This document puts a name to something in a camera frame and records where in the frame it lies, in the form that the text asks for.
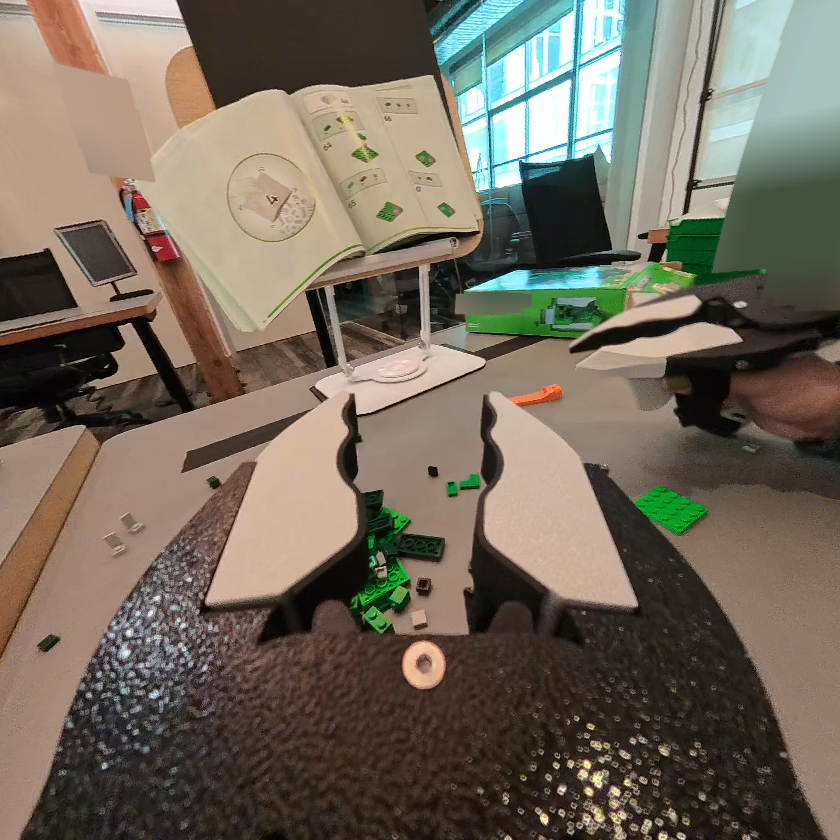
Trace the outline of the red fire extinguisher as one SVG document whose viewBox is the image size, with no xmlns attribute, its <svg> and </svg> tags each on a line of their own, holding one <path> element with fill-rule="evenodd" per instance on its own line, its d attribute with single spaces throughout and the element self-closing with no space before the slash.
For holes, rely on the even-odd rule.
<svg viewBox="0 0 840 840">
<path fill-rule="evenodd" d="M 145 243 L 150 255 L 159 263 L 178 260 L 181 254 L 175 241 L 163 226 L 136 182 L 123 181 L 120 188 L 120 200 L 128 221 Z"/>
</svg>

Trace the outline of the pile of lego bricks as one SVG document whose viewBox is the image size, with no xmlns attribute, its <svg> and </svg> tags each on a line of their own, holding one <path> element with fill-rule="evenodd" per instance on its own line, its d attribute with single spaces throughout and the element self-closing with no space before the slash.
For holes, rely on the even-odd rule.
<svg viewBox="0 0 840 840">
<path fill-rule="evenodd" d="M 412 520 L 387 507 L 383 489 L 362 492 L 366 516 L 367 576 L 362 588 L 351 597 L 350 614 L 365 630 L 367 613 L 376 610 L 396 613 L 409 601 L 411 577 L 400 560 L 398 548 Z"/>
</svg>

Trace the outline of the green lego box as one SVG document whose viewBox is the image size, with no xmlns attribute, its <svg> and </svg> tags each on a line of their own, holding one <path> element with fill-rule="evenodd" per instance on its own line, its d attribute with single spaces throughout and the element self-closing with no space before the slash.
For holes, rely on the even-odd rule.
<svg viewBox="0 0 840 840">
<path fill-rule="evenodd" d="M 575 339 L 632 308 L 694 285 L 670 265 L 518 269 L 460 295 L 456 311 L 468 333 Z"/>
</svg>

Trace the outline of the dark green lego plate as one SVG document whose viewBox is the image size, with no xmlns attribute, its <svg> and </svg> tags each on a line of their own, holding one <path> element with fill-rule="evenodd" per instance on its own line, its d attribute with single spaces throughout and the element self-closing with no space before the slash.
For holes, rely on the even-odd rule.
<svg viewBox="0 0 840 840">
<path fill-rule="evenodd" d="M 399 557 L 410 560 L 440 562 L 445 555 L 446 540 L 443 537 L 404 532 L 396 543 Z"/>
</svg>

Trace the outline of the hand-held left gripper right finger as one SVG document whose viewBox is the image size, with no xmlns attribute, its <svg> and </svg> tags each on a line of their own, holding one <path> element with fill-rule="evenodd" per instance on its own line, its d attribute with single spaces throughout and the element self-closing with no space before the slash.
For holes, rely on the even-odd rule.
<svg viewBox="0 0 840 840">
<path fill-rule="evenodd" d="M 563 610 L 635 613 L 638 599 L 583 461 L 549 426 L 500 392 L 484 394 L 480 476 L 469 561 L 469 630 L 507 603 L 540 634 Z"/>
</svg>

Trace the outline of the black backdrop board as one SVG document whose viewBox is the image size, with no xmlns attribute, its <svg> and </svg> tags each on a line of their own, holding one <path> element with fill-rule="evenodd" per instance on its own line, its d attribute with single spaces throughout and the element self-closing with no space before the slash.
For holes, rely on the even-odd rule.
<svg viewBox="0 0 840 840">
<path fill-rule="evenodd" d="M 252 93 L 434 76 L 420 1 L 178 1 L 218 108 Z"/>
</svg>

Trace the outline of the small framed screen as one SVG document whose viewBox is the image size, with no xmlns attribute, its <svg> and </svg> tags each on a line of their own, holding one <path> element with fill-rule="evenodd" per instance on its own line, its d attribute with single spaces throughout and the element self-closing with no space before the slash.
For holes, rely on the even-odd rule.
<svg viewBox="0 0 840 840">
<path fill-rule="evenodd" d="M 151 289 L 120 291 L 118 281 L 138 275 L 130 258 L 104 219 L 56 227 L 55 235 L 92 287 L 110 286 L 110 302 L 154 294 Z"/>
</svg>

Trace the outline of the person's right hand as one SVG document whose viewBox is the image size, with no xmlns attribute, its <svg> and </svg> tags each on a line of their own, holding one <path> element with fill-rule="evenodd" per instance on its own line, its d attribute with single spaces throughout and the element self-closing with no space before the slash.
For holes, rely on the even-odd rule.
<svg viewBox="0 0 840 840">
<path fill-rule="evenodd" d="M 816 354 L 766 371 L 732 373 L 729 403 L 758 427 L 796 443 L 838 437 L 839 367 Z"/>
</svg>

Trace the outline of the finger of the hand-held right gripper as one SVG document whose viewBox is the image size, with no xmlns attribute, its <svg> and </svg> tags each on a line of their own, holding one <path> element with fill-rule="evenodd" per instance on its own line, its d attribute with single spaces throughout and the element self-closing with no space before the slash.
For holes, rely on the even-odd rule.
<svg viewBox="0 0 840 840">
<path fill-rule="evenodd" d="M 570 343 L 572 354 L 667 356 L 707 348 L 696 295 L 662 297 L 608 319 Z"/>
<path fill-rule="evenodd" d="M 696 322 L 658 337 L 607 344 L 580 361 L 576 368 L 594 372 L 600 377 L 624 380 L 637 408 L 651 412 L 671 399 L 670 392 L 660 384 L 666 377 L 668 361 L 678 355 L 715 350 L 741 342 L 742 338 L 730 328 Z"/>
</svg>

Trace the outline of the wooden office desk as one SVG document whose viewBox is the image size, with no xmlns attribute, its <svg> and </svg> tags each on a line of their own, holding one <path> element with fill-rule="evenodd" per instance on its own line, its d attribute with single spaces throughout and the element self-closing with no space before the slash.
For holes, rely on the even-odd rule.
<svg viewBox="0 0 840 840">
<path fill-rule="evenodd" d="M 183 413 L 196 409 L 176 369 L 152 329 L 152 321 L 164 300 L 160 291 L 148 295 L 111 301 L 99 310 L 81 307 L 58 310 L 46 315 L 17 318 L 1 324 L 1 346 L 8 347 L 57 335 L 78 333 L 85 329 L 130 325 L 160 376 L 170 398 Z"/>
</svg>

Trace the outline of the wooden post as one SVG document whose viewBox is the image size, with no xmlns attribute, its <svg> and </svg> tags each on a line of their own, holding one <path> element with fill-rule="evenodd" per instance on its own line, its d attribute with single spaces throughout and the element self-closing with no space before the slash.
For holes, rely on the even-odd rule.
<svg viewBox="0 0 840 840">
<path fill-rule="evenodd" d="M 27 1 L 39 33 L 57 65 L 112 80 L 88 18 L 76 1 Z M 242 396 L 245 388 L 231 362 L 201 284 L 184 257 L 159 262 L 147 256 L 157 285 L 202 373 L 215 403 Z"/>
</svg>

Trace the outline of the black office chair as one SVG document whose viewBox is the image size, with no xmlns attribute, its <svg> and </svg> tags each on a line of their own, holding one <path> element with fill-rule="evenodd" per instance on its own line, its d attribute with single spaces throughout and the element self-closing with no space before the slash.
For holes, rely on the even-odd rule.
<svg viewBox="0 0 840 840">
<path fill-rule="evenodd" d="M 117 373 L 114 355 L 124 346 L 120 328 L 109 325 L 3 346 L 2 410 L 39 410 L 48 423 L 58 427 L 120 423 L 120 413 L 79 415 L 68 403 L 88 394 L 92 382 Z"/>
<path fill-rule="evenodd" d="M 593 154 L 566 161 L 520 161 L 519 172 L 538 268 L 640 259 L 639 252 L 613 248 Z"/>
</svg>

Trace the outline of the black light stand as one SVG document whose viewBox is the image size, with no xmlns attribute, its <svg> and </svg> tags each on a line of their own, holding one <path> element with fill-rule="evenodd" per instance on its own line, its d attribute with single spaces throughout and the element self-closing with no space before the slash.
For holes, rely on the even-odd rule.
<svg viewBox="0 0 840 840">
<path fill-rule="evenodd" d="M 708 27 L 706 63 L 703 71 L 704 73 L 699 94 L 696 128 L 689 158 L 689 169 L 686 181 L 686 190 L 682 206 L 682 214 L 684 215 L 687 214 L 690 210 L 690 201 L 692 194 L 699 184 L 699 180 L 697 178 L 697 171 L 698 160 L 700 157 L 700 142 L 702 136 L 703 123 L 706 116 L 707 105 L 712 96 L 711 80 L 718 52 L 718 45 L 721 34 L 721 21 L 723 17 L 724 6 L 725 1 L 712 2 L 710 24 Z"/>
</svg>

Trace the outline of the green square lego plate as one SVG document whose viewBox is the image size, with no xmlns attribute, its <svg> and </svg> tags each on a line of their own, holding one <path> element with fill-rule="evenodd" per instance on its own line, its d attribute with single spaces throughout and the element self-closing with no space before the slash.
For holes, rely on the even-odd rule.
<svg viewBox="0 0 840 840">
<path fill-rule="evenodd" d="M 677 536 L 708 515 L 706 507 L 665 486 L 647 491 L 634 504 L 651 522 Z"/>
</svg>

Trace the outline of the open instruction booklet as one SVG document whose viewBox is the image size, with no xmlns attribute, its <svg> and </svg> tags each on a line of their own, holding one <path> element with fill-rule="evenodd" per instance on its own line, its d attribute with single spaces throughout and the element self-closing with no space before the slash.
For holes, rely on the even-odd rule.
<svg viewBox="0 0 840 840">
<path fill-rule="evenodd" d="M 259 91 L 180 129 L 151 165 L 142 193 L 244 332 L 340 261 L 479 228 L 432 76 Z"/>
</svg>

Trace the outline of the white book stand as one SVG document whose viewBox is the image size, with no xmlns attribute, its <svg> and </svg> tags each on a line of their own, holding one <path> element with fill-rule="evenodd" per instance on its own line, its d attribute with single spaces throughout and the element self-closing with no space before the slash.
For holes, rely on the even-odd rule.
<svg viewBox="0 0 840 840">
<path fill-rule="evenodd" d="M 367 416 L 483 368 L 485 361 L 479 356 L 432 343 L 429 283 L 433 264 L 457 260 L 475 249 L 479 241 L 480 234 L 437 238 L 409 248 L 345 260 L 325 271 L 311 289 L 326 291 L 329 326 L 335 342 L 339 372 L 315 384 L 313 391 L 316 396 L 328 400 L 352 394 L 357 415 Z M 417 345 L 354 368 L 344 351 L 333 287 L 414 268 L 418 272 L 421 319 Z"/>
</svg>

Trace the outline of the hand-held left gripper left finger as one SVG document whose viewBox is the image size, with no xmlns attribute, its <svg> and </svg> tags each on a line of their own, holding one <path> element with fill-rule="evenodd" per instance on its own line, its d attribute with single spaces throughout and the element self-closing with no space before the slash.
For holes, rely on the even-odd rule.
<svg viewBox="0 0 840 840">
<path fill-rule="evenodd" d="M 368 576 L 354 395 L 330 397 L 259 454 L 205 596 L 209 612 L 349 602 Z"/>
</svg>

